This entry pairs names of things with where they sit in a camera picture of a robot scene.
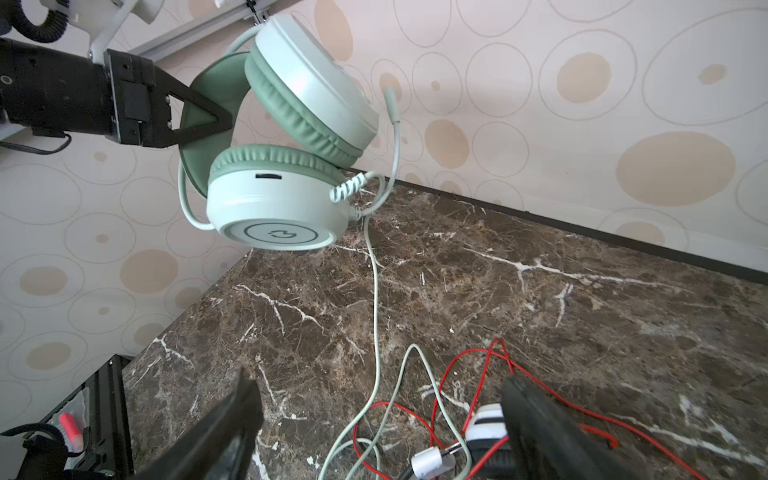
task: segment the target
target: red object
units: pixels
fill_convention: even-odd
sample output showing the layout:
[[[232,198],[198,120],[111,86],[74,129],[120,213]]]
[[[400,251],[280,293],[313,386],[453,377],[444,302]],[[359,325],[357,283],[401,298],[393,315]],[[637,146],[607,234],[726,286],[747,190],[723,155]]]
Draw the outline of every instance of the red object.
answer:
[[[504,355],[502,355],[501,353],[498,353],[498,352],[494,352],[492,350],[496,343],[500,343],[501,344],[502,349],[504,350]],[[704,477],[699,472],[697,472],[696,470],[691,468],[687,463],[683,462],[674,453],[672,453],[669,450],[667,450],[663,445],[661,445],[658,441],[656,441],[650,435],[642,432],[641,430],[633,427],[632,425],[629,425],[629,424],[627,424],[625,422],[622,422],[621,420],[616,420],[616,419],[613,419],[613,418],[611,418],[611,417],[609,417],[607,415],[602,415],[600,413],[595,413],[595,412],[592,412],[590,410],[585,409],[584,407],[580,407],[578,405],[575,405],[574,403],[569,402],[568,400],[566,400],[565,398],[563,398],[562,396],[557,394],[553,389],[549,388],[541,380],[539,380],[536,377],[534,377],[528,370],[522,368],[517,363],[513,362],[509,358],[509,354],[507,353],[507,347],[505,346],[504,341],[499,339],[499,338],[493,339],[491,341],[491,345],[488,346],[487,349],[469,349],[469,350],[465,350],[464,352],[459,353],[448,364],[448,368],[445,369],[445,373],[442,376],[442,380],[440,382],[440,387],[438,387],[438,391],[442,391],[442,386],[445,383],[445,380],[448,378],[448,374],[451,372],[451,368],[458,361],[458,359],[462,358],[467,353],[474,353],[474,352],[485,353],[486,354],[486,358],[485,358],[485,364],[483,366],[483,373],[482,373],[482,376],[480,377],[480,382],[478,384],[478,388],[475,391],[475,398],[472,399],[472,405],[471,405],[471,408],[469,410],[469,414],[467,415],[467,419],[464,422],[464,428],[462,428],[462,434],[466,430],[466,426],[469,424],[469,420],[472,418],[472,413],[474,412],[475,406],[477,405],[478,397],[480,396],[480,391],[482,389],[483,382],[485,381],[485,376],[486,376],[486,374],[488,372],[488,364],[490,363],[491,356],[495,356],[495,357],[498,357],[499,359],[502,359],[502,360],[506,361],[506,363],[507,363],[507,365],[509,367],[509,372],[511,374],[513,374],[513,375],[515,374],[515,368],[520,370],[520,372],[524,373],[528,378],[530,378],[531,380],[533,380],[534,382],[539,384],[544,390],[549,392],[552,396],[554,396],[557,400],[559,400],[560,402],[562,402],[566,406],[568,406],[568,407],[570,407],[570,408],[572,408],[574,410],[577,410],[577,411],[579,411],[581,413],[584,413],[585,415],[589,415],[589,416],[594,417],[596,419],[604,420],[605,422],[613,423],[614,425],[618,425],[618,426],[620,426],[623,429],[629,430],[630,432],[632,432],[635,435],[639,436],[643,440],[645,440],[645,441],[649,442],[650,444],[652,444],[657,449],[661,450],[665,455],[667,455],[669,458],[671,458],[672,460],[677,462],[680,466],[685,468],[690,474],[692,474],[694,477],[698,478],[698,480],[707,480],[706,477]],[[407,412],[410,415],[413,415],[419,421],[421,421],[422,424],[424,424],[424,426],[427,428],[427,430],[429,430],[429,444],[430,444],[430,446],[434,445],[434,441],[437,440],[437,437],[435,436],[435,432],[434,432],[435,417],[437,416],[437,406],[438,406],[437,405],[437,399],[436,399],[437,395],[439,395],[439,393],[435,394],[435,404],[432,407],[432,418],[431,418],[431,422],[430,422],[429,425],[426,425],[426,421],[424,421],[415,412],[407,409],[406,407],[401,406],[398,403],[395,404],[396,407],[398,407],[399,409]],[[381,405],[388,405],[388,402],[375,403],[373,406],[381,406]],[[589,425],[580,424],[579,426],[581,427],[581,429],[583,429],[586,432],[590,432],[590,433],[593,433],[595,435],[599,435],[599,436],[602,436],[602,437],[606,438],[609,441],[609,443],[611,444],[612,448],[615,448],[615,447],[618,446],[618,440],[616,440],[616,438],[613,437],[613,435],[611,435],[610,433],[605,432],[605,431],[600,430],[600,429],[597,429],[595,427],[589,426]],[[355,425],[355,429],[353,430],[353,439],[355,439],[355,440],[357,439],[357,425]],[[488,459],[491,457],[491,455],[493,455],[496,452],[496,450],[501,448],[507,441],[508,441],[508,437],[504,437],[503,439],[499,440],[495,445],[493,445],[493,447],[490,450],[488,450],[488,452],[485,455],[483,455],[483,457],[480,459],[480,461],[477,462],[477,464],[474,466],[474,468],[469,472],[469,475],[468,475],[467,479],[469,479],[475,473],[477,473],[477,471],[483,466],[483,464],[485,464],[488,461]],[[360,452],[357,449],[357,442],[353,442],[353,445],[355,446],[355,453],[357,454],[358,457],[360,457]],[[375,468],[373,468],[371,465],[368,464],[368,462],[364,462],[363,464],[364,464],[364,466],[368,470],[370,470],[371,472],[376,473],[379,477],[384,478],[385,480],[392,480],[387,475],[384,475],[383,473],[381,473],[378,470],[376,470]]]
[[[76,435],[81,435],[78,424],[74,422],[72,415],[68,413],[62,413],[58,416],[58,421],[61,422],[61,426],[64,427],[64,431],[67,432],[67,437],[72,440]]]

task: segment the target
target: white cable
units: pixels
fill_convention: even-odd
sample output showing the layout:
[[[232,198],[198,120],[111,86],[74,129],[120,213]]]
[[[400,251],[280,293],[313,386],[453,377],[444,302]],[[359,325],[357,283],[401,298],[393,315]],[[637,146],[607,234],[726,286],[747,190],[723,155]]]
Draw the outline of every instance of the white cable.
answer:
[[[259,23],[258,25],[254,25],[253,27],[248,28],[246,31],[241,33],[239,37],[235,38],[235,41],[232,42],[232,45],[230,45],[230,47],[227,49],[227,51],[224,52],[224,55],[222,56],[226,57],[227,55],[231,55],[234,52],[240,50],[240,47],[245,45],[245,42],[249,41],[251,38],[254,38],[263,26],[263,23]]]
[[[357,425],[357,422],[359,422],[360,419],[368,412],[368,410],[371,408],[371,405],[373,405],[373,400],[376,399],[376,395],[379,393],[379,384],[381,383],[382,378],[381,356],[379,354],[379,269],[376,268],[376,257],[373,254],[371,237],[368,235],[368,225],[370,220],[371,217],[366,217],[362,221],[362,234],[366,238],[366,246],[368,247],[368,254],[371,256],[371,264],[373,268],[373,350],[376,356],[376,379],[373,382],[373,391],[371,391],[371,396],[368,398],[368,402],[365,404],[365,406],[363,406],[358,414],[355,415],[355,418],[352,419],[352,421],[346,427],[344,427],[344,430],[342,430],[328,451],[326,461],[323,462],[323,467],[320,469],[320,475],[317,477],[318,480],[323,480],[325,478],[328,465],[330,464],[331,459],[336,456],[336,451],[340,448],[339,445],[341,444],[341,441],[344,439],[344,437],[346,437],[346,434],[349,433],[349,431],[352,430],[355,425]]]
[[[379,178],[379,191],[376,192],[376,196],[373,198],[373,207],[374,205],[381,206],[381,203],[383,200],[385,200],[389,196],[389,192],[392,191],[392,189],[395,186],[395,174],[397,172],[397,166],[399,164],[399,158],[400,158],[400,128],[399,128],[399,121],[394,122],[392,125],[395,128],[395,160],[393,162],[392,166],[392,176],[389,178],[389,183],[386,185],[386,187],[381,188],[381,186],[384,184],[383,176],[379,174],[377,178]],[[344,427],[344,430],[339,434],[338,437],[336,437],[336,441],[331,446],[330,450],[328,451],[328,456],[326,457],[326,460],[323,462],[323,467],[320,469],[320,475],[317,477],[318,480],[323,480],[326,476],[326,471],[328,470],[328,464],[330,463],[330,460],[335,456],[336,450],[339,449],[339,445],[341,444],[341,441],[344,439],[347,433],[349,433],[350,430],[355,428],[355,425],[357,425],[357,422],[360,421],[360,419],[368,412],[368,410],[371,408],[371,405],[373,405],[373,401],[376,399],[376,395],[379,394],[379,384],[381,383],[382,378],[382,366],[381,366],[381,356],[379,355],[379,269],[376,267],[376,255],[373,253],[373,246],[371,245],[371,237],[368,234],[368,226],[370,223],[371,217],[370,215],[366,215],[366,217],[362,221],[362,235],[366,239],[366,246],[368,247],[368,254],[371,257],[371,264],[373,268],[373,351],[376,356],[376,379],[373,382],[373,390],[371,391],[371,396],[368,398],[368,402],[365,406],[355,415],[355,418],[352,419],[352,421],[347,424],[346,427]]]
[[[378,200],[374,200],[373,205],[360,212],[359,215],[361,217],[377,211],[384,204],[384,200],[392,193],[392,189],[395,188],[395,177],[397,177],[397,169],[400,165],[400,121],[392,123],[392,127],[395,129],[395,160],[392,162],[392,174],[389,176],[389,182],[384,189],[384,194]]]
[[[199,228],[200,230],[216,230],[216,227],[211,223],[203,223],[197,219],[192,213],[190,208],[190,202],[187,199],[187,173],[184,171],[184,163],[179,161],[179,203],[181,203],[181,209],[184,212],[184,216],[187,218],[192,226]]]
[[[366,445],[370,445],[371,444],[370,440],[364,439],[363,437],[357,437],[357,441],[359,443],[365,443]],[[336,451],[331,455],[329,461],[332,462],[333,459],[336,458],[337,455],[339,453],[341,453],[343,449],[351,446],[351,444],[352,444],[352,440],[347,440],[343,444],[339,445],[339,448],[337,448]],[[379,449],[376,448],[376,445],[373,446],[373,452],[376,453],[376,470],[381,470],[382,469],[382,459],[381,459],[381,456],[379,456]]]
[[[371,255],[371,261],[374,263],[376,262],[376,258],[373,255]],[[408,363],[408,357],[411,351],[413,350],[416,350],[416,352],[419,353],[419,357],[421,357],[422,359],[422,363],[424,364],[424,368],[427,371],[427,375],[429,375],[429,381],[432,382],[432,388],[435,391],[435,397],[437,398],[438,405],[440,405],[440,411],[442,412],[442,416],[445,417],[445,422],[448,423],[448,427],[451,429],[451,432],[453,432],[453,435],[456,437],[458,442],[462,444],[464,455],[466,455],[466,458],[467,458],[467,462],[465,463],[464,468],[462,468],[462,470],[458,473],[457,476],[453,478],[453,480],[463,480],[464,478],[466,478],[467,474],[469,473],[469,470],[472,469],[472,455],[469,453],[469,447],[467,446],[467,442],[462,438],[461,434],[458,432],[458,429],[456,428],[456,426],[453,425],[451,418],[448,416],[448,412],[445,410],[445,405],[443,405],[442,398],[440,397],[440,394],[439,394],[438,383],[435,381],[435,376],[432,374],[432,368],[430,368],[429,362],[427,361],[427,358],[424,356],[424,352],[422,351],[422,349],[415,343],[412,343],[406,350],[405,356],[403,356],[402,358],[402,365],[400,365],[400,374],[397,377],[395,390],[392,392],[392,398],[389,399],[389,405],[387,405],[386,407],[386,411],[384,412],[384,416],[382,417],[379,430],[376,432],[376,435],[373,437],[373,441],[371,445],[364,451],[364,453],[360,456],[360,458],[357,459],[357,462],[352,467],[352,469],[349,470],[349,473],[346,476],[346,480],[350,480],[352,476],[355,475],[355,472],[357,472],[357,469],[362,465],[362,463],[366,460],[366,457],[370,454],[372,450],[372,446],[376,445],[376,443],[379,441],[379,437],[381,437],[382,433],[384,433],[384,427],[386,426],[387,418],[389,417],[389,413],[392,411],[392,407],[395,405],[395,400],[397,399],[397,394],[399,393],[400,385],[402,383],[402,377],[406,372],[406,364]]]

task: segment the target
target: black metal frame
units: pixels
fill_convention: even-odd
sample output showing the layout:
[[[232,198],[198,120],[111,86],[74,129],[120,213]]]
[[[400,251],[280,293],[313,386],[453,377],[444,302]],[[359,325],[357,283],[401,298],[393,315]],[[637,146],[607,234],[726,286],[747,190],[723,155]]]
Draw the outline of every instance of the black metal frame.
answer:
[[[90,419],[83,432],[85,453],[79,458],[75,470],[109,471],[117,480],[127,480],[134,474],[122,375],[123,367],[130,361],[125,356],[112,356],[41,420],[42,423],[48,422],[67,402],[88,387]]]

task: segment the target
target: red wire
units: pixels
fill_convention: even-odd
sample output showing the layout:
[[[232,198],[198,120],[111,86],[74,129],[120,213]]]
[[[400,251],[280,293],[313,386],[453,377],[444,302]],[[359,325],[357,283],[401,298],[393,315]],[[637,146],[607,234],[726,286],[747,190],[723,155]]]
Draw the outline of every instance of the red wire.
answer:
[[[494,345],[494,343],[495,343],[496,341],[498,341],[498,342],[500,342],[500,343],[501,343],[501,345],[502,345],[502,348],[504,348],[504,351],[505,351],[505,355],[502,355],[501,353],[493,352],[493,351],[491,350],[491,348],[493,347],[493,345]],[[521,372],[523,372],[523,373],[524,373],[524,374],[525,374],[525,375],[526,375],[528,378],[530,378],[531,380],[533,380],[534,382],[536,382],[537,384],[539,384],[539,386],[541,386],[541,387],[542,387],[544,390],[546,390],[547,392],[549,392],[549,393],[550,393],[552,396],[554,396],[554,397],[555,397],[557,400],[559,400],[560,402],[562,402],[562,403],[563,403],[563,404],[565,404],[566,406],[568,406],[568,407],[570,407],[570,408],[572,408],[572,409],[574,409],[574,410],[576,410],[576,411],[578,411],[578,412],[584,413],[585,415],[589,415],[589,416],[591,416],[591,417],[594,417],[594,418],[596,418],[596,419],[600,419],[600,420],[603,420],[603,421],[605,421],[605,422],[613,423],[614,425],[618,425],[618,426],[620,426],[620,427],[621,427],[621,428],[623,428],[623,429],[629,430],[630,432],[632,432],[632,433],[634,433],[635,435],[637,435],[637,436],[641,437],[643,440],[645,440],[645,441],[649,442],[649,443],[650,443],[650,444],[652,444],[654,447],[656,447],[657,449],[659,449],[659,450],[660,450],[662,453],[664,453],[666,456],[668,456],[669,458],[671,458],[672,460],[674,460],[676,463],[678,463],[680,466],[682,466],[683,468],[685,468],[685,469],[686,469],[686,470],[687,470],[687,471],[688,471],[690,474],[692,474],[694,477],[698,478],[699,480],[707,480],[707,479],[706,479],[706,477],[704,477],[704,476],[703,476],[703,475],[701,475],[699,472],[697,472],[696,470],[694,470],[693,468],[691,468],[691,467],[690,467],[690,466],[689,466],[687,463],[683,462],[683,461],[682,461],[680,458],[678,458],[678,457],[677,457],[677,456],[676,456],[674,453],[672,453],[672,452],[670,452],[669,450],[667,450],[666,448],[664,448],[664,446],[663,446],[663,445],[661,445],[659,442],[657,442],[657,441],[656,441],[656,440],[655,440],[653,437],[651,437],[650,435],[648,435],[648,434],[646,434],[646,433],[643,433],[641,430],[639,430],[639,429],[637,429],[637,428],[633,427],[632,425],[629,425],[629,424],[627,424],[627,423],[625,423],[625,422],[622,422],[621,420],[616,420],[616,419],[614,419],[614,418],[611,418],[611,417],[609,417],[609,416],[607,416],[607,415],[602,415],[602,414],[600,414],[600,413],[595,413],[595,412],[592,412],[591,410],[587,410],[587,409],[585,409],[584,407],[580,407],[580,406],[578,406],[578,405],[575,405],[574,403],[571,403],[571,402],[569,402],[568,400],[564,399],[562,396],[560,396],[559,394],[557,394],[557,393],[556,393],[556,392],[555,392],[553,389],[549,388],[549,387],[548,387],[548,386],[547,386],[545,383],[543,383],[541,380],[539,380],[539,379],[537,379],[535,376],[533,376],[533,375],[532,375],[532,374],[531,374],[531,373],[530,373],[528,370],[526,370],[526,369],[522,368],[521,366],[519,366],[519,364],[517,364],[516,362],[512,361],[512,360],[509,358],[509,355],[508,355],[508,354],[506,354],[507,352],[506,352],[506,347],[504,347],[504,342],[503,342],[502,340],[500,340],[500,339],[493,339],[493,341],[491,342],[491,345],[490,345],[490,346],[489,346],[487,349],[467,349],[467,350],[465,350],[464,352],[461,352],[461,353],[459,353],[459,354],[458,354],[458,355],[457,355],[457,356],[456,356],[456,357],[455,357],[453,360],[451,360],[451,362],[448,364],[448,368],[447,368],[447,369],[445,369],[445,373],[444,373],[444,374],[443,374],[443,376],[442,376],[442,381],[440,382],[440,387],[438,388],[438,391],[442,391],[442,386],[443,386],[443,383],[445,383],[445,379],[448,377],[448,374],[449,374],[449,372],[450,372],[451,368],[453,367],[454,363],[456,363],[456,361],[457,361],[458,359],[462,358],[462,357],[463,357],[464,355],[466,355],[467,353],[472,353],[472,352],[484,352],[484,353],[488,354],[488,357],[490,357],[491,355],[493,355],[493,356],[496,356],[496,357],[498,357],[498,358],[500,358],[500,359],[504,359],[504,360],[506,360],[506,361],[507,361],[507,364],[509,365],[509,368],[510,368],[510,370],[511,370],[512,372],[514,372],[514,370],[513,370],[513,367],[514,367],[514,368],[517,368],[517,369],[519,369],[519,370],[520,370]],[[481,384],[482,384],[482,382],[484,382],[484,381],[485,381],[485,374],[487,373],[487,370],[488,370],[488,359],[486,359],[486,364],[485,364],[485,367],[484,367],[484,369],[483,369],[483,377],[481,377],[481,379],[480,379],[480,382],[481,382]],[[434,427],[434,425],[435,425],[435,415],[436,415],[436,413],[437,413],[437,400],[435,400],[435,404],[434,404],[434,406],[432,407],[432,417],[431,417],[431,422],[430,422],[430,426],[432,426],[432,427]]]
[[[593,427],[591,425],[585,425],[584,423],[579,423],[578,426],[581,427],[581,429],[584,430],[585,432],[590,432],[590,433],[593,433],[595,435],[599,435],[599,436],[603,437],[604,439],[608,440],[608,444],[609,444],[609,446],[612,449],[615,449],[615,448],[617,448],[619,446],[619,441],[616,440],[616,437],[614,437],[613,435],[611,435],[608,432],[605,432],[604,430],[600,430],[600,429],[598,429],[596,427]]]
[[[387,406],[387,405],[389,405],[389,402],[377,402],[377,403],[374,403],[373,405],[371,405],[370,409],[373,409],[373,408],[379,407],[379,406]],[[401,409],[403,412],[408,413],[409,415],[411,415],[411,416],[415,417],[417,420],[419,420],[419,422],[421,422],[421,424],[424,425],[424,428],[427,429],[427,431],[429,432],[429,441],[430,442],[431,441],[437,442],[438,446],[441,449],[445,448],[445,445],[443,445],[443,443],[440,442],[440,439],[437,438],[437,435],[435,435],[435,431],[432,430],[432,428],[429,426],[427,421],[424,420],[419,414],[417,414],[416,412],[414,412],[413,410],[411,410],[411,409],[409,409],[409,408],[407,408],[405,406],[400,405],[397,402],[393,403],[393,405],[396,408]],[[352,430],[352,440],[353,440],[352,445],[353,445],[353,447],[355,449],[355,453],[357,454],[357,457],[360,458],[361,454],[360,454],[360,451],[357,449],[357,425],[359,425],[359,422],[357,422],[355,424],[355,428]],[[375,468],[373,468],[371,465],[368,464],[368,462],[363,462],[362,464],[368,470],[370,470],[371,472],[377,474],[379,477],[384,478],[385,480],[392,480],[390,477],[388,477],[384,473],[382,473],[379,470],[376,470]]]
[[[472,467],[472,470],[470,470],[469,473],[467,474],[466,480],[469,480],[470,478],[475,476],[475,474],[480,471],[480,468],[482,468],[482,466],[485,465],[488,459],[491,458],[491,455],[496,453],[496,451],[499,450],[508,440],[509,440],[509,437],[506,436],[502,439],[499,439],[498,442],[493,444],[493,446],[485,453],[485,455],[483,455],[478,460],[478,462],[475,463],[475,466]]]

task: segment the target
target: black cable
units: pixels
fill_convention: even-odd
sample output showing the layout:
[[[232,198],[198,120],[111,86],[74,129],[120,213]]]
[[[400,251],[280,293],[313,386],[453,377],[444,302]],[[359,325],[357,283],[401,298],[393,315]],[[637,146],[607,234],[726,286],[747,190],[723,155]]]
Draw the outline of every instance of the black cable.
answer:
[[[67,30],[67,14],[57,10],[48,10],[48,16],[40,25],[29,21],[22,8],[22,0],[2,0],[11,2],[11,25],[32,41],[51,43],[57,41]],[[69,0],[57,0],[58,4],[69,8]]]
[[[64,150],[66,147],[69,147],[70,143],[72,143],[72,136],[70,134],[64,134],[64,136],[67,138],[67,140],[63,144],[61,144],[59,148],[55,150],[41,150],[39,148],[27,147],[26,145],[10,144],[7,141],[0,141],[0,147],[5,147],[15,151],[21,151],[26,154],[52,155],[52,154],[57,154],[58,152]]]
[[[408,464],[408,468],[402,471],[402,473],[397,478],[397,480],[410,480],[412,476],[413,476],[413,467],[410,464]]]
[[[5,430],[4,432],[0,432],[0,436],[12,437],[16,435],[21,435],[22,433],[29,433],[29,432],[47,433],[49,437],[51,437],[56,442],[60,442],[66,448],[67,444],[64,442],[64,436],[61,434],[61,430],[57,429],[55,426],[51,425],[50,423],[25,423],[24,425],[19,425],[18,427],[14,427],[12,429]],[[82,452],[67,452],[67,457],[79,457],[84,452],[85,452],[85,449],[83,449]]]

